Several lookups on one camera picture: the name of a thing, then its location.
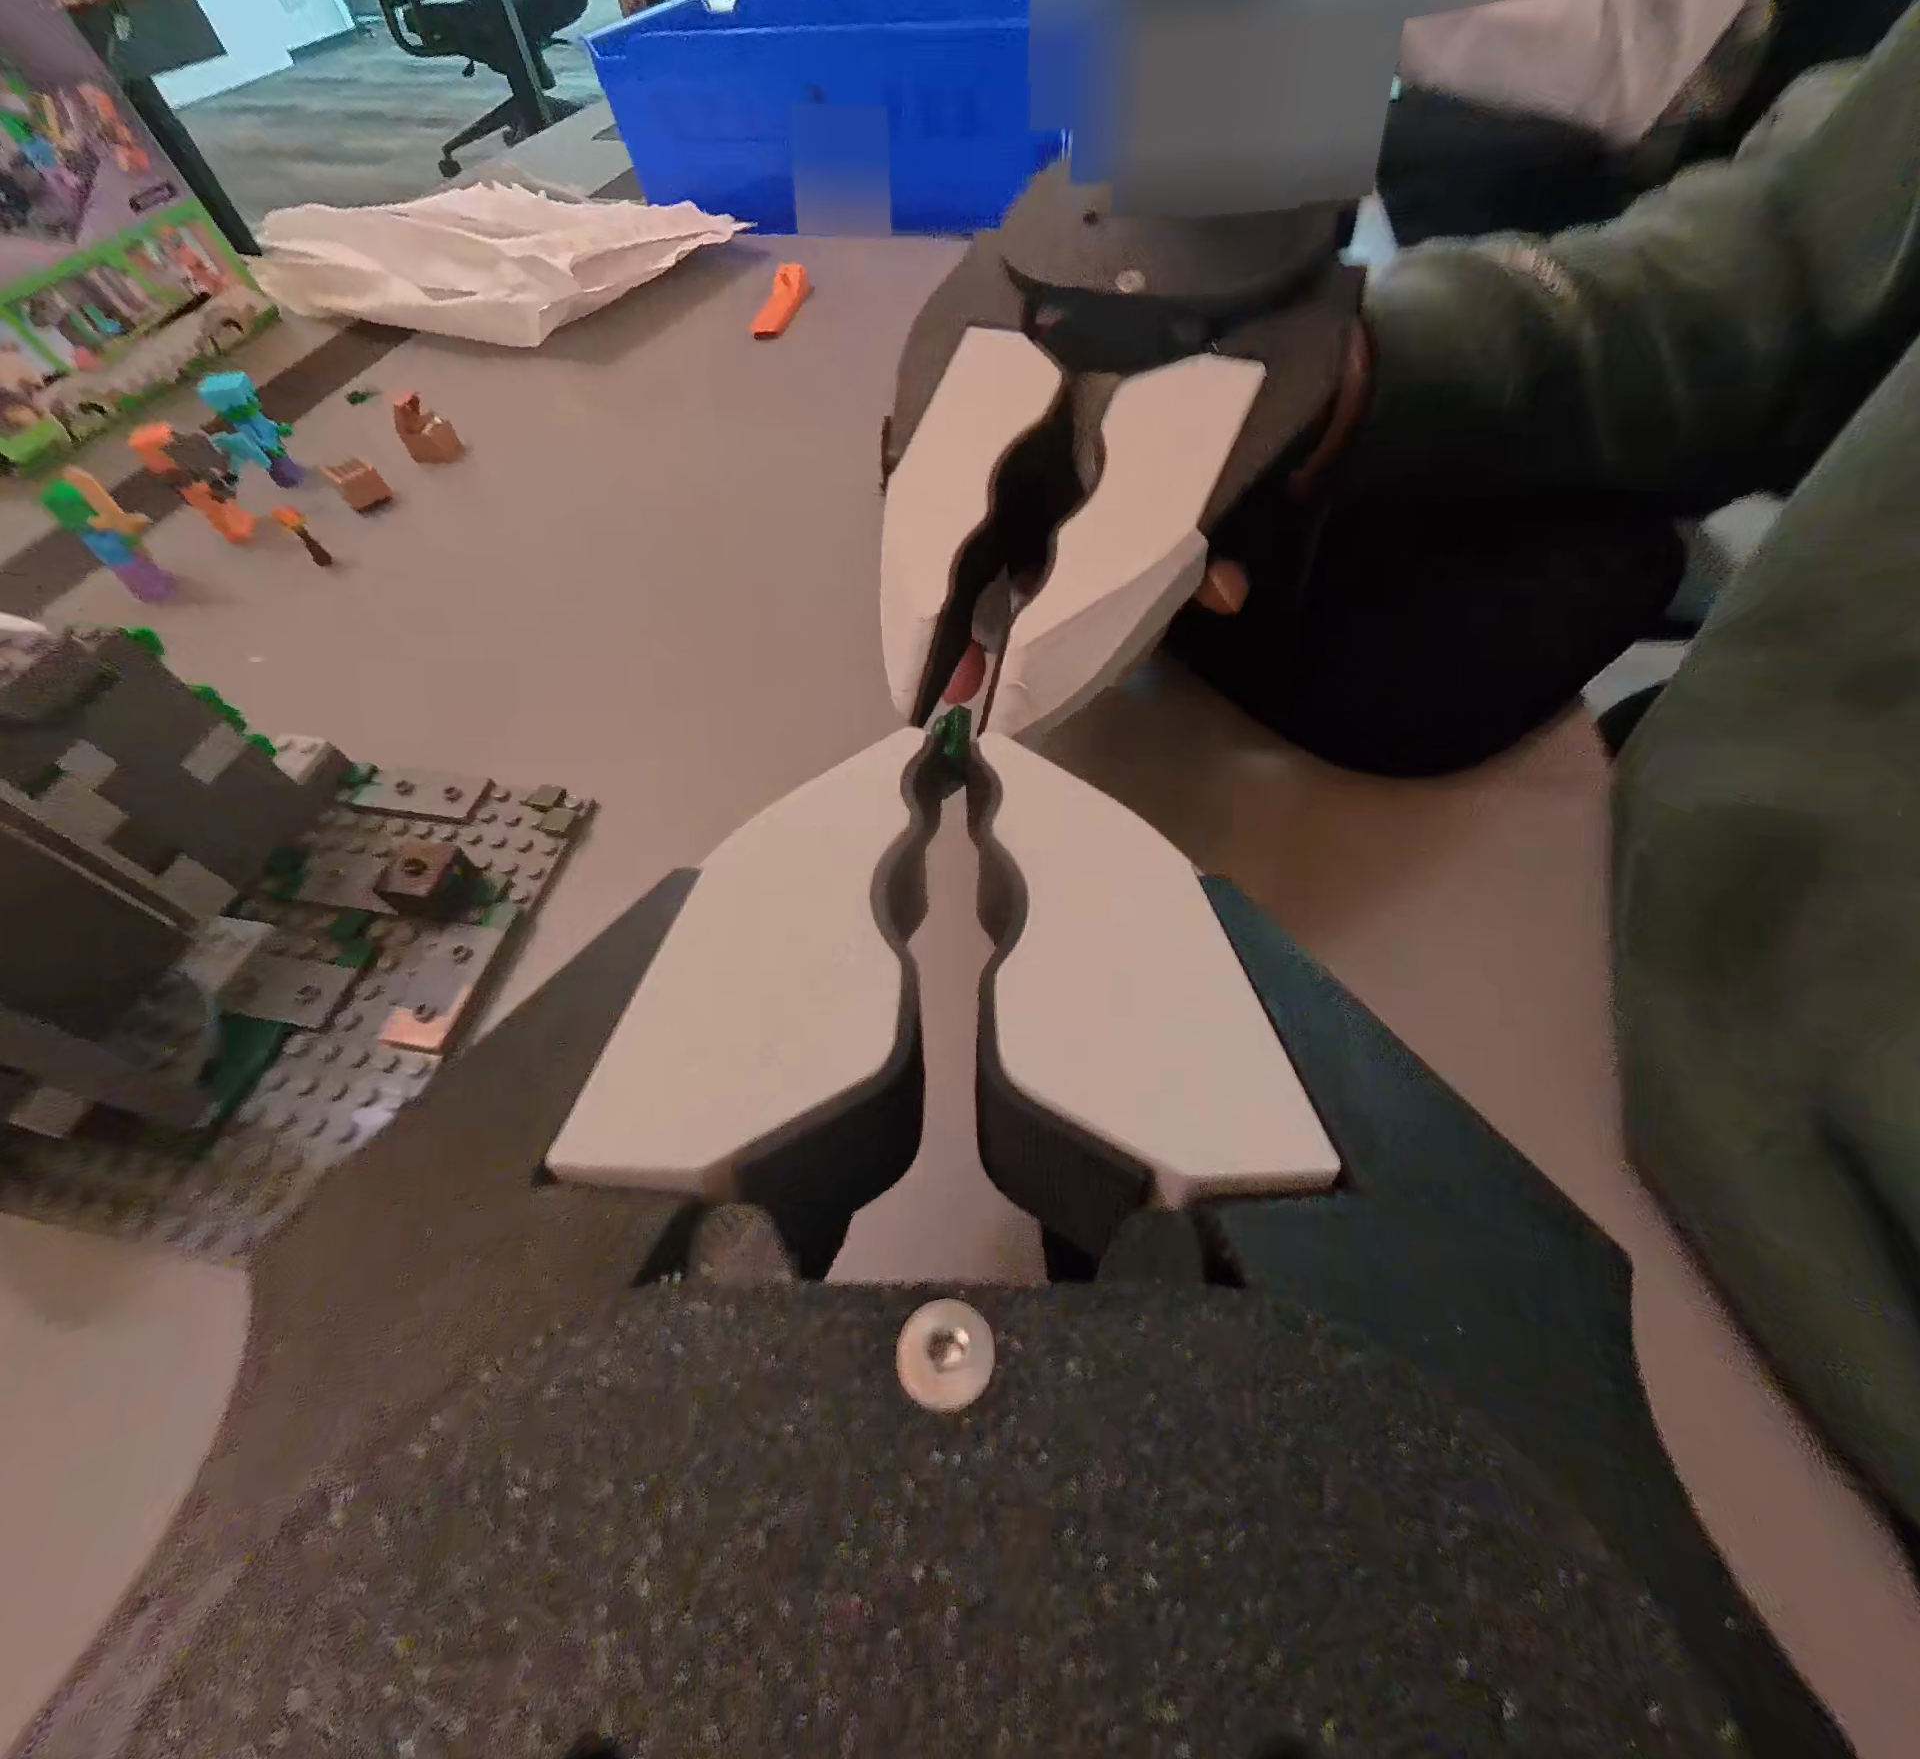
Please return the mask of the person's green sweatshirt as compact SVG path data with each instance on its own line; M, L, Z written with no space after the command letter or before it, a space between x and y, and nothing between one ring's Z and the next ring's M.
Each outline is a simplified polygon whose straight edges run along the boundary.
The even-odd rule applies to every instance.
M1625 746L1621 1133L1788 1396L1917 1527L1916 350Z

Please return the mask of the green-headed toy figure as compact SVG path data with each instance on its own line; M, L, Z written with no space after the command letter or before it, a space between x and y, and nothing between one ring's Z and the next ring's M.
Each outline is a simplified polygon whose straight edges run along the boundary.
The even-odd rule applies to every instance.
M37 504L134 600L163 604L174 597L176 577L144 545L150 518L120 507L90 475L81 469L61 471L37 489Z

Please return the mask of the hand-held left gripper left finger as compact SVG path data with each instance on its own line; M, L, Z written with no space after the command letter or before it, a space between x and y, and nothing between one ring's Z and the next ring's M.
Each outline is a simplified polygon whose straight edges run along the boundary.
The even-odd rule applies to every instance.
M758 1209L829 1276L921 1146L921 769L908 727L711 852L546 1149L555 1180Z

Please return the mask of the black office chair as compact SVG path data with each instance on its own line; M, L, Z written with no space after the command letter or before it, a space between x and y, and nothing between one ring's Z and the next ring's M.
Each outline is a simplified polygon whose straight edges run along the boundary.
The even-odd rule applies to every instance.
M376 0L376 7L389 38L409 59L458 63L464 76L488 67L507 82L505 97L490 113L442 143L443 179L460 176L467 146L491 135L515 146L577 111L555 91L546 50L584 17L588 0Z

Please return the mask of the person's right forearm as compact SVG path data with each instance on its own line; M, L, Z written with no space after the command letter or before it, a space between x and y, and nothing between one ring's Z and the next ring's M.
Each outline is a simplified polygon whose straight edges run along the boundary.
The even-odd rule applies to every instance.
M1432 243L1362 303L1341 498L1643 498L1704 517L1810 483L1916 512L1917 17L1619 218Z

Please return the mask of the crumpled white paper bag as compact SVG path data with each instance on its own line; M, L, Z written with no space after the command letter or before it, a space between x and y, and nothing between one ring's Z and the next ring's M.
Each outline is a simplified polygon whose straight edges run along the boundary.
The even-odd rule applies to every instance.
M257 228L257 286L308 319L534 352L748 223L476 184L402 205L297 207Z

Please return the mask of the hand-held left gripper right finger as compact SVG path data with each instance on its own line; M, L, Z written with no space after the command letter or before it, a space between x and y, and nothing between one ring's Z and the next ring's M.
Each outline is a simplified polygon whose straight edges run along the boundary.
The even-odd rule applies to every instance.
M1147 1212L1323 1196L1341 1161L1169 839L1014 739L973 746L979 1164L1069 1267Z

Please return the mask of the grey toy brick building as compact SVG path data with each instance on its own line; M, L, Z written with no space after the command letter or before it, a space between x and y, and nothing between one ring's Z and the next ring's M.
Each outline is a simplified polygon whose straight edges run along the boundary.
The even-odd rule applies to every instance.
M4 1212L242 1263L422 1100L594 812L4 620Z

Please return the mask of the teal toy figure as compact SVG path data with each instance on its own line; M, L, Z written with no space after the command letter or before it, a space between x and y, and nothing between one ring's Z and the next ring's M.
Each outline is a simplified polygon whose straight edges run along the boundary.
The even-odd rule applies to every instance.
M209 436L229 465L260 469L281 490L305 483L305 469L293 452L293 428L267 414L245 373L209 373L198 379L195 390L217 422Z

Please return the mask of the toy brick set box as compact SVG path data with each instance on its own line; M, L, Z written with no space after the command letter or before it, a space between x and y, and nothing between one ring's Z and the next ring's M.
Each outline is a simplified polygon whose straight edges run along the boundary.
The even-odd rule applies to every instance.
M276 308L58 0L1 10L1 471L215 371Z

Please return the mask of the orange toy figure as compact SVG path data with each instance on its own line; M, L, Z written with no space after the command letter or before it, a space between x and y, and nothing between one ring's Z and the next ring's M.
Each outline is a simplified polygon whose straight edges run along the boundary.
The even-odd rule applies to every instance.
M256 517L238 501L228 451L204 430L146 425L128 434L141 466L163 480L229 547L248 547Z

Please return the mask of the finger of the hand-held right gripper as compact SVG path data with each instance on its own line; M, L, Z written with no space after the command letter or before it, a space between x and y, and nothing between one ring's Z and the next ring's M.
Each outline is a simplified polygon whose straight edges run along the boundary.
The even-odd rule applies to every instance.
M1256 360L1193 356L1117 386L1098 477L1006 630L984 733L1039 739L1151 652L1201 583L1201 520L1265 379Z
M973 633L1039 573L1069 510L1063 367L1014 332L968 330L882 498L878 630L900 717L925 724Z

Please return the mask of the blue plastic bin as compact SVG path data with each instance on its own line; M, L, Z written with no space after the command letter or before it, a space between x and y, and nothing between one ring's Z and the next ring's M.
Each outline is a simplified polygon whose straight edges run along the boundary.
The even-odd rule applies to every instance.
M1026 0L673 0L588 54L645 199L760 235L992 231L1069 150Z

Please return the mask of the grey desk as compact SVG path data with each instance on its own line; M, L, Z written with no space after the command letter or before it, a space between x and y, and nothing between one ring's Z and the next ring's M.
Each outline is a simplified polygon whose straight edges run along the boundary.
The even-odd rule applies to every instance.
M736 243L539 353L371 345L297 322L300 446L397 484L338 555L231 552L174 520L174 659L267 733L378 765L557 783L599 803L491 1030L616 1003L611 923L675 868L893 727L876 643L876 428L901 335L958 250L807 241L792 334L745 330L775 243ZM391 398L467 454L420 466ZM1610 777L1574 710L1435 785L1335 773L1171 668L1046 740L1230 877L1634 1261L1638 1357L1669 1457L1754 1611L1859 1756L1916 1747L1916 1590L1619 1157ZM420 1106L328 1173L253 1271L4 1218L4 1747L58 1697L189 1494L274 1525L338 1452L491 1346L609 1305L655 1209L534 1186L549 1128L481 1146Z

